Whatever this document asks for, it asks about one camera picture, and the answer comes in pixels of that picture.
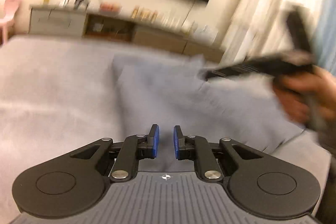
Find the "metal pivot screw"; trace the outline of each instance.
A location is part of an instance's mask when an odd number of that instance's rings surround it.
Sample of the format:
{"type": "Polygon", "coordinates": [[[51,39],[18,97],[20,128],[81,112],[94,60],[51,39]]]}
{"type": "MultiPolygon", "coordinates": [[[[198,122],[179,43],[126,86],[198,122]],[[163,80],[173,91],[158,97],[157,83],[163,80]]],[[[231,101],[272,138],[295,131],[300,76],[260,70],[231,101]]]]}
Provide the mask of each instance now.
{"type": "Polygon", "coordinates": [[[125,179],[128,177],[128,172],[125,170],[116,170],[114,172],[112,172],[112,177],[114,177],[115,179],[125,179]]]}
{"type": "Polygon", "coordinates": [[[205,172],[204,176],[208,179],[219,179],[221,177],[221,173],[215,170],[210,170],[205,172]]]}

